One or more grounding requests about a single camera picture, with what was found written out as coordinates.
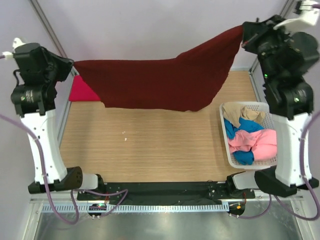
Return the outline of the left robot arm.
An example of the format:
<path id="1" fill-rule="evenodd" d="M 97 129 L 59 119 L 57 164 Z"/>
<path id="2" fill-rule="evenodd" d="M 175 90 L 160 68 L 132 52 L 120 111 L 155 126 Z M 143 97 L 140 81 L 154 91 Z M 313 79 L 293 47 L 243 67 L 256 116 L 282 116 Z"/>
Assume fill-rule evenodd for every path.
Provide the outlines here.
<path id="1" fill-rule="evenodd" d="M 28 128 L 35 177 L 28 186 L 30 194 L 46 191 L 88 190 L 95 200 L 106 194 L 102 178 L 83 173 L 79 166 L 65 167 L 56 132 L 56 84 L 67 79 L 74 62 L 60 57 L 39 43 L 13 40 L 12 57 L 18 68 L 13 71 L 17 83 L 11 102 L 22 126 Z"/>

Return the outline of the dark red t-shirt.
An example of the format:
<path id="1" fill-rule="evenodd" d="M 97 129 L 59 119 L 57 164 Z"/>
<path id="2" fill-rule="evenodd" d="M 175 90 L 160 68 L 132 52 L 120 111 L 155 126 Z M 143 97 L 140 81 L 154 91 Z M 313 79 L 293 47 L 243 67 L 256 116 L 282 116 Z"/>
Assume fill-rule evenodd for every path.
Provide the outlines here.
<path id="1" fill-rule="evenodd" d="M 74 66 L 107 108 L 197 112 L 222 88 L 242 38 L 236 26 L 171 59 L 82 60 Z"/>

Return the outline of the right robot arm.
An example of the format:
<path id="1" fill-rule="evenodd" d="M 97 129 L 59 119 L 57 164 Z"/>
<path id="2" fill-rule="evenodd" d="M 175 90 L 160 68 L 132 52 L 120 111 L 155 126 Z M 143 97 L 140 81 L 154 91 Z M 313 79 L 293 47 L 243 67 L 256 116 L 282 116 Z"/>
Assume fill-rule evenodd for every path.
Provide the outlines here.
<path id="1" fill-rule="evenodd" d="M 242 24 L 242 48 L 257 55 L 264 78 L 264 94 L 277 140 L 274 166 L 227 177 L 225 192 L 237 198 L 247 189 L 279 197 L 319 186 L 309 169 L 307 123 L 313 117 L 314 92 L 304 74 L 320 59 L 318 42 L 299 26 L 274 15 Z"/>

